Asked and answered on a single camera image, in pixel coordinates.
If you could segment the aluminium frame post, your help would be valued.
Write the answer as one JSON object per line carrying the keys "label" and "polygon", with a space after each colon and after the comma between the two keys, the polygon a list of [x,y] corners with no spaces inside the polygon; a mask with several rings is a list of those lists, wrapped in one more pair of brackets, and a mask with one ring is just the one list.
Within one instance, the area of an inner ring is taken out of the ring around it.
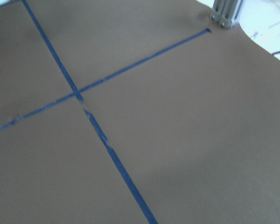
{"label": "aluminium frame post", "polygon": [[210,19],[225,29],[237,25],[245,4],[245,0],[215,0]]}

